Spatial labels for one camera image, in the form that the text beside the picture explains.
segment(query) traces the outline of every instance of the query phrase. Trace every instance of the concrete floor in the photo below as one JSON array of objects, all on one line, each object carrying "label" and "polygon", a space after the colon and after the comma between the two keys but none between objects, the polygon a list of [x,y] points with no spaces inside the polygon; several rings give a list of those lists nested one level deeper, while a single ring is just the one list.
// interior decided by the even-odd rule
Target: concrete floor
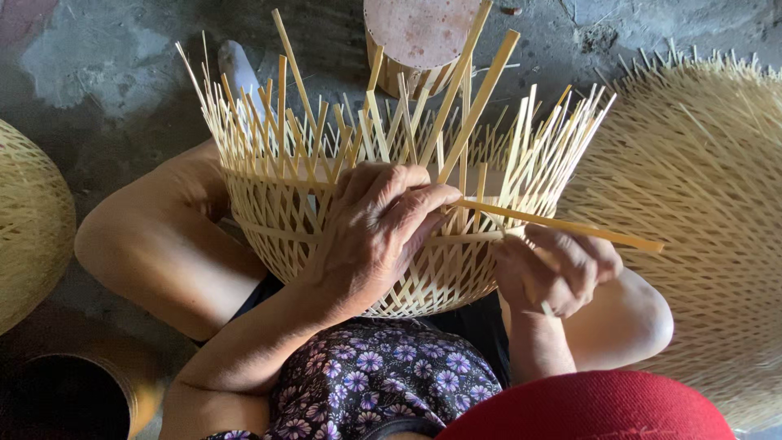
[{"label": "concrete floor", "polygon": [[[504,72],[490,114],[525,96],[532,84],[551,103],[567,84],[585,89],[599,81],[596,68],[618,78],[618,54],[628,60],[639,47],[662,51],[668,38],[679,48],[696,44],[701,54],[756,51],[764,63],[782,63],[780,0],[497,4],[474,64],[488,66],[511,28],[522,39],[510,63],[521,66]],[[510,16],[499,6],[523,10]],[[219,41],[234,39],[245,46],[259,78],[276,77],[283,48],[273,8],[285,21],[310,98],[320,94],[337,103],[347,92],[359,106],[369,76],[359,0],[0,0],[0,118],[56,162],[82,219],[116,189],[209,136],[174,43],[181,41],[200,61],[201,30],[212,60]],[[296,111],[295,87],[288,94]],[[169,374],[192,353],[181,335],[107,292],[76,262],[48,301],[153,344]],[[158,429],[156,420],[138,438],[156,438]]]}]

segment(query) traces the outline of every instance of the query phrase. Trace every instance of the foot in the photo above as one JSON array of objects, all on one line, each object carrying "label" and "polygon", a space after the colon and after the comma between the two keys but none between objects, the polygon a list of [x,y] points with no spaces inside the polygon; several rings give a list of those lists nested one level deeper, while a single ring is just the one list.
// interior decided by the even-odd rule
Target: foot
[{"label": "foot", "polygon": [[264,121],[266,111],[258,95],[258,80],[255,78],[255,71],[249,65],[242,45],[233,40],[223,43],[217,51],[217,65],[220,67],[220,72],[227,77],[228,87],[231,88],[234,99],[241,96],[241,89],[244,88],[245,93],[250,94],[253,105],[258,110],[258,116]]}]

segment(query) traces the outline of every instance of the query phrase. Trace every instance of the red hat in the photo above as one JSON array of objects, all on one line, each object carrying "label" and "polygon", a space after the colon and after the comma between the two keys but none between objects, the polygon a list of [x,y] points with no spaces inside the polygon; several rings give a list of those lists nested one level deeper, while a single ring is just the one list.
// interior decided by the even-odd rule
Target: red hat
[{"label": "red hat", "polygon": [[473,406],[436,440],[734,440],[694,389],[637,371],[590,371],[519,385]]}]

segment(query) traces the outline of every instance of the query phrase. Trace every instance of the wrinkled hand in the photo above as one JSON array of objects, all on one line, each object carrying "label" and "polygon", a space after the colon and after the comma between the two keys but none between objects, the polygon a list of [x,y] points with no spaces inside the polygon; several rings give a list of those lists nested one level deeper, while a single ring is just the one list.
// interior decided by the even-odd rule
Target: wrinkled hand
[{"label": "wrinkled hand", "polygon": [[297,283],[317,292],[328,324],[362,313],[440,226],[434,210],[459,197],[452,186],[430,185],[421,166],[361,162],[340,176],[323,241]]},{"label": "wrinkled hand", "polygon": [[494,275],[513,311],[542,312],[546,301],[556,316],[567,318],[592,301],[597,285],[622,271],[622,259],[607,240],[533,224],[525,233],[535,251],[517,236],[505,237],[493,250]]}]

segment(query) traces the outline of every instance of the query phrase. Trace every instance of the elderly woman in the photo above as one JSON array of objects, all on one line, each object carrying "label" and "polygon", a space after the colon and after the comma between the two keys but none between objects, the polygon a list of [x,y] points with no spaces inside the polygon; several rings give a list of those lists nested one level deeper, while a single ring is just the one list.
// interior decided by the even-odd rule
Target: elderly woman
[{"label": "elderly woman", "polygon": [[[221,61],[252,89],[240,46]],[[514,237],[494,246],[502,313],[481,305],[498,305],[492,294],[450,317],[479,310],[482,321],[473,313],[461,328],[492,331],[444,333],[460,331],[437,316],[355,318],[396,282],[458,190],[416,165],[344,172],[323,244],[282,286],[215,225],[229,208],[219,167],[207,141],[112,194],[77,234],[79,261],[105,286],[208,341],[170,387],[163,439],[433,438],[508,381],[614,369],[670,341],[664,299],[622,269],[609,242],[535,225],[526,235],[539,251]]]}]

